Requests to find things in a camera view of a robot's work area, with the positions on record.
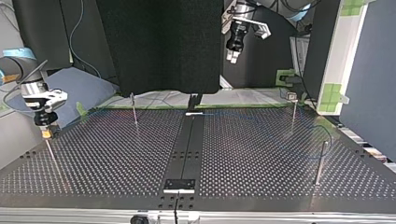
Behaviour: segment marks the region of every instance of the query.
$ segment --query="vertical pin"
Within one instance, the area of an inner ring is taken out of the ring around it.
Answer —
[[[50,141],[48,139],[45,140],[47,144],[47,149],[49,150],[49,154],[53,160],[55,160],[55,155],[53,154],[52,147],[50,146]]]
[[[136,115],[136,109],[135,109],[135,106],[134,106],[134,93],[133,92],[131,92],[131,102],[132,102],[132,109],[133,109],[133,111],[134,111],[134,123],[135,124],[137,124],[137,115]]]
[[[298,102],[298,101],[294,101],[293,123],[294,123],[294,121],[295,121],[295,119],[296,119],[297,102]]]
[[[324,161],[323,153],[326,150],[326,148],[328,147],[328,145],[329,145],[328,141],[324,141],[323,142],[322,149],[320,151],[320,158],[319,158],[319,163],[318,163],[318,172],[317,172],[317,178],[315,180],[315,185],[319,185],[321,173],[322,173],[322,170],[323,170],[323,161]]]

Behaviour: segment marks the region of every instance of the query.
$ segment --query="cable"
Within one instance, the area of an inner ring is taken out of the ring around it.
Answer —
[[[27,76],[20,82],[20,84],[17,84],[14,88],[12,88],[9,92],[7,92],[6,95],[3,96],[3,103],[4,103],[8,108],[13,109],[13,110],[15,110],[15,111],[17,111],[17,112],[21,112],[21,113],[39,112],[39,111],[44,110],[44,108],[37,109],[37,110],[19,110],[19,109],[16,109],[16,108],[12,107],[11,105],[9,105],[9,104],[7,103],[7,97],[8,97],[12,92],[16,91],[16,90],[22,85],[22,83],[23,83],[25,80],[27,80],[29,77],[32,76],[32,74],[34,74],[35,72],[37,72],[38,70],[40,70],[47,62],[48,62],[48,60],[46,60],[46,61],[44,61],[43,63],[41,63],[37,68],[35,68],[31,73],[29,73],[29,75],[27,75]]]
[[[300,107],[298,107],[298,108],[299,108],[300,114],[303,114],[304,112],[301,110],[301,108],[300,108]],[[257,118],[255,118],[255,117],[249,117],[249,116],[245,116],[245,115],[241,115],[241,114],[237,114],[237,113],[230,113],[230,112],[219,112],[219,113],[215,113],[215,114],[203,114],[203,116],[224,116],[224,115],[235,116],[235,117],[238,117],[238,118],[240,118],[240,119],[246,119],[246,120],[252,120],[252,121],[254,121],[254,122],[257,124],[257,126],[258,126],[263,132],[265,132],[266,134],[268,134],[268,135],[270,136],[270,139],[275,139],[274,141],[272,141],[272,143],[273,143],[274,145],[276,145],[276,146],[279,147],[279,148],[285,149],[285,147],[284,147],[283,145],[280,144],[279,139],[278,139],[276,136],[273,136],[273,135],[271,134],[271,132],[268,132],[268,130],[265,129],[265,127],[262,125],[262,122],[260,122],[260,121],[259,121]],[[326,151],[325,153],[323,153],[323,155],[320,155],[320,156],[315,156],[315,157],[312,157],[312,156],[302,156],[302,155],[300,155],[299,153],[295,153],[295,156],[297,156],[297,157],[304,157],[304,158],[306,158],[306,159],[308,159],[308,160],[320,160],[321,158],[326,157],[326,156],[330,153],[331,148],[332,148],[332,145],[333,145],[331,133],[330,133],[324,126],[322,126],[322,125],[314,125],[314,126],[309,126],[309,127],[303,125],[303,127],[305,127],[306,129],[316,129],[316,128],[321,128],[321,129],[323,129],[323,130],[326,132],[326,134],[329,135],[329,147],[328,147],[327,151]]]
[[[75,53],[75,51],[74,51],[74,49],[73,49],[73,36],[74,36],[75,31],[77,30],[77,28],[78,28],[79,25],[81,24],[82,18],[83,18],[83,17],[84,17],[84,0],[81,0],[81,14],[80,14],[80,16],[79,16],[78,22],[76,23],[76,25],[75,25],[75,27],[73,28],[72,33],[70,33],[70,37],[69,37],[70,51],[71,51],[72,54],[73,54],[77,59],[79,59],[82,63],[87,64],[91,69],[93,69],[93,71],[95,71],[96,75],[97,75],[99,78],[102,78],[100,72],[99,72],[93,65],[91,65],[90,63],[87,63],[87,62],[85,62],[84,60],[82,60],[82,59]]]
[[[5,3],[5,2],[0,1],[0,6],[5,6],[5,7],[9,8],[11,11],[13,11],[13,12],[15,13],[14,8],[13,8],[11,5],[9,5],[9,4]],[[15,29],[17,32],[19,32],[20,29],[18,28],[17,25],[14,24],[14,22],[13,22],[13,21],[11,20],[11,18],[6,14],[6,12],[5,12],[2,8],[0,8],[0,11],[3,13],[3,15],[6,17],[6,19],[9,21],[9,23],[12,25],[12,27],[14,27],[14,29]]]
[[[275,6],[275,4],[276,4],[276,2],[277,2],[278,0],[274,0],[274,2],[271,4],[271,6],[269,6],[268,8],[269,9],[271,9],[271,8],[273,8],[274,6]]]
[[[288,10],[292,11],[292,12],[305,12],[305,11],[309,11],[310,9],[316,7],[322,0],[317,0],[316,3],[314,3],[313,5],[311,5],[311,7],[307,8],[307,9],[297,9],[294,7],[291,7],[288,3],[287,0],[280,0],[280,2],[282,3],[282,5],[287,8]]]
[[[6,113],[6,114],[0,116],[0,119],[4,118],[4,117],[6,117],[6,116],[8,116],[8,115],[10,115],[10,114],[12,114],[12,113],[14,113],[14,112],[15,112],[15,111],[10,111],[10,112]]]
[[[315,110],[318,110],[317,106],[314,104],[314,101],[312,100],[311,94],[309,94],[308,88],[307,88],[306,85],[305,85],[305,81],[304,81],[304,78],[303,78],[303,74],[301,73],[300,60],[299,60],[299,58],[298,58],[297,35],[294,37],[294,47],[295,47],[295,50],[296,50],[296,60],[297,60],[298,71],[299,71],[299,73],[300,73],[300,75],[299,75],[298,77],[299,77],[299,78],[301,79],[301,81],[303,82],[303,86],[304,86],[305,92],[306,92],[306,94],[308,95],[308,98],[309,98],[309,100],[311,101],[312,106],[315,108]]]
[[[276,13],[279,13],[279,0],[276,0]]]
[[[11,11],[15,12],[14,7],[12,7],[12,5],[10,5],[10,4],[6,3],[6,2],[0,1],[0,6],[8,7]]]

